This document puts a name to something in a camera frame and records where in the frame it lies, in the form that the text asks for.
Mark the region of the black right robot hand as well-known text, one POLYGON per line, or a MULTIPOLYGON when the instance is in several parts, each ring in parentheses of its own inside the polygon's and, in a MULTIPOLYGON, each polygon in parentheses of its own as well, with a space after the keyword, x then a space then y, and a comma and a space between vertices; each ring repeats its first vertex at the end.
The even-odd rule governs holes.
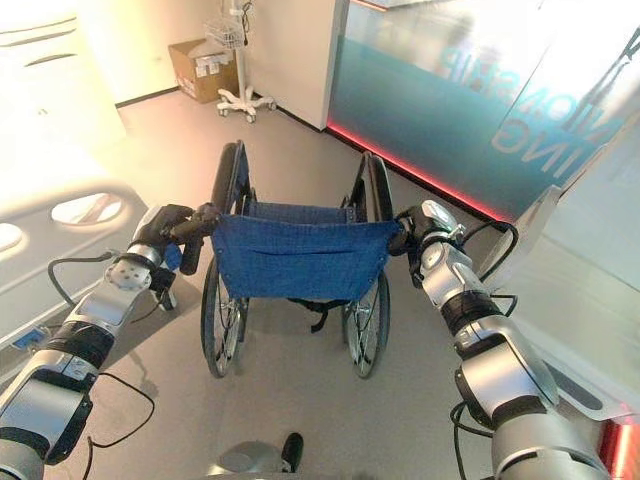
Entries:
POLYGON ((409 207, 395 217, 399 231, 389 243, 392 256, 416 254, 433 243, 448 243, 461 246, 462 226, 455 217, 434 200, 425 200, 420 205, 409 207))

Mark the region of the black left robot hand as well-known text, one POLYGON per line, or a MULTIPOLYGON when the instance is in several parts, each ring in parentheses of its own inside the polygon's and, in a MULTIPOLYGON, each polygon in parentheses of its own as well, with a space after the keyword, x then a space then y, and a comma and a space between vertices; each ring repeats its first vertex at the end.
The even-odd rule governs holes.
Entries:
POLYGON ((135 232, 128 253, 144 256, 159 266, 169 244, 183 245, 180 272, 193 275, 197 271, 204 238, 210 236, 219 222, 220 211, 210 202, 196 210, 182 205, 168 204, 150 210, 153 216, 135 232))

